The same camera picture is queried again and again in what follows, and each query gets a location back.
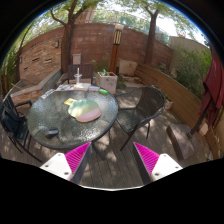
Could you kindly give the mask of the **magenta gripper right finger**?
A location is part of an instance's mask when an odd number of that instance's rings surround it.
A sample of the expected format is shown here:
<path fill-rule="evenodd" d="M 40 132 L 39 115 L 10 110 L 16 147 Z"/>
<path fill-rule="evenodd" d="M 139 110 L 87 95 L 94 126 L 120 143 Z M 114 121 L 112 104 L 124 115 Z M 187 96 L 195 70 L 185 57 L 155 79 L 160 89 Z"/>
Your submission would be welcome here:
<path fill-rule="evenodd" d="M 133 143 L 133 154 L 144 185 L 182 169 L 168 154 L 157 154 L 137 142 Z"/>

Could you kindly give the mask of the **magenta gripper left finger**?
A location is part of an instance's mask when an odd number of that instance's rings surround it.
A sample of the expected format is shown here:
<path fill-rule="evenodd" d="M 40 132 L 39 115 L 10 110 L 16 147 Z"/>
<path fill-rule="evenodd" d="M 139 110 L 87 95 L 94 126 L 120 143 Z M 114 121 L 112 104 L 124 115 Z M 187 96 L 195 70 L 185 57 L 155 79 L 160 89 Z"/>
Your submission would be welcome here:
<path fill-rule="evenodd" d="M 92 144 L 88 142 L 66 154 L 55 154 L 41 169 L 79 185 L 91 153 Z"/>

